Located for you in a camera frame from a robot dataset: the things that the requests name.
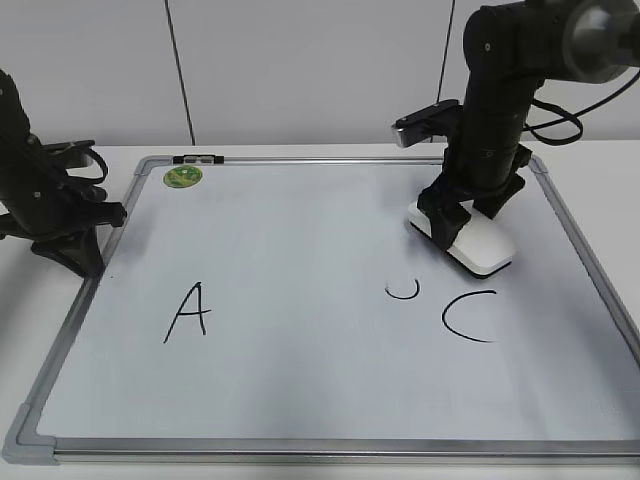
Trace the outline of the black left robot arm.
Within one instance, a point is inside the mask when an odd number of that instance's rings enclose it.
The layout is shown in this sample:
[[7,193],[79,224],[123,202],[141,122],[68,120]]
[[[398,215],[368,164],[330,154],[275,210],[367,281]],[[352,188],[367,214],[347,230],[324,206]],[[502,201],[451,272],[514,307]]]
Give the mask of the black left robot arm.
[[108,167],[93,140],[44,145],[31,132],[12,77],[1,74],[1,235],[51,240],[98,225],[120,227],[127,213],[100,184]]

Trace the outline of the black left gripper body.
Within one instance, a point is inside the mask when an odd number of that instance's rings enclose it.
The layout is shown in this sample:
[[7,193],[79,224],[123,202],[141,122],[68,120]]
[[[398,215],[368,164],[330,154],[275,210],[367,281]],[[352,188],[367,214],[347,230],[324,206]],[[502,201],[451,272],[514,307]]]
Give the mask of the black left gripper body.
[[32,134],[1,135],[1,204],[29,240],[52,240],[97,225],[121,227],[126,210],[109,202],[99,186],[108,167],[94,146],[90,166],[68,170],[56,166],[43,146]]

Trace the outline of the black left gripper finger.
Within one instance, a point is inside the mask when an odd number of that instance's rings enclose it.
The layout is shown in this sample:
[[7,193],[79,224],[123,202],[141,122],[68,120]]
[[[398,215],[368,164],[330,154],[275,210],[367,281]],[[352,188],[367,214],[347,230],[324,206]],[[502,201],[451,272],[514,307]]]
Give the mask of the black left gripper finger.
[[82,278],[99,277],[104,260],[95,227],[46,241],[34,241],[31,251],[53,260]]
[[29,239],[30,234],[9,213],[6,213],[0,216],[0,238],[5,239],[6,237]]

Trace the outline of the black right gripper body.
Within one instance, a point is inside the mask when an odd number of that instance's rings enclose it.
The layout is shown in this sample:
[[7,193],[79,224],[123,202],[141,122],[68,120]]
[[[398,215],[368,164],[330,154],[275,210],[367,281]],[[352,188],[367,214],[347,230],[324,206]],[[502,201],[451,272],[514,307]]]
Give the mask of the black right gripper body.
[[511,161],[506,179],[494,187],[481,187],[475,185],[471,180],[466,180],[461,174],[454,172],[454,149],[446,147],[444,150],[444,162],[442,171],[436,180],[425,188],[417,200],[417,208],[423,212],[423,205],[429,201],[437,204],[449,204],[466,201],[475,201],[479,198],[488,197],[499,192],[520,168],[526,167],[530,161],[530,150],[519,144],[515,150],[515,155]]

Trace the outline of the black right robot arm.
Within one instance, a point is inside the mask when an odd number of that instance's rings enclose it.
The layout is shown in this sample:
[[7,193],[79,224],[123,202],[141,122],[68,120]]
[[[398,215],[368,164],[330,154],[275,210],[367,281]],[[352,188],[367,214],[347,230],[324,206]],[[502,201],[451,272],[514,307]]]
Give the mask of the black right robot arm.
[[483,6],[467,20],[469,70],[462,100],[398,119],[396,144],[447,141],[442,170],[410,208],[411,224],[469,273],[486,278],[515,254],[495,217],[525,184],[532,153],[521,137],[531,108],[564,122],[580,117],[540,101],[548,80],[602,84],[639,63],[639,10],[632,1],[521,1]]

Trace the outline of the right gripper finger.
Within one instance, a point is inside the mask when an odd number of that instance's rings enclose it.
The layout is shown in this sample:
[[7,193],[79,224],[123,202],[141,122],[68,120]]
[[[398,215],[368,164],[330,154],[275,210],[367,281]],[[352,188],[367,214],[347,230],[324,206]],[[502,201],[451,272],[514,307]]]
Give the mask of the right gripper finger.
[[505,186],[497,193],[476,199],[472,207],[489,219],[494,219],[506,203],[525,186],[525,180],[514,174]]
[[437,204],[429,201],[423,213],[430,223],[430,237],[440,250],[448,250],[462,228],[471,220],[471,214],[458,202]]

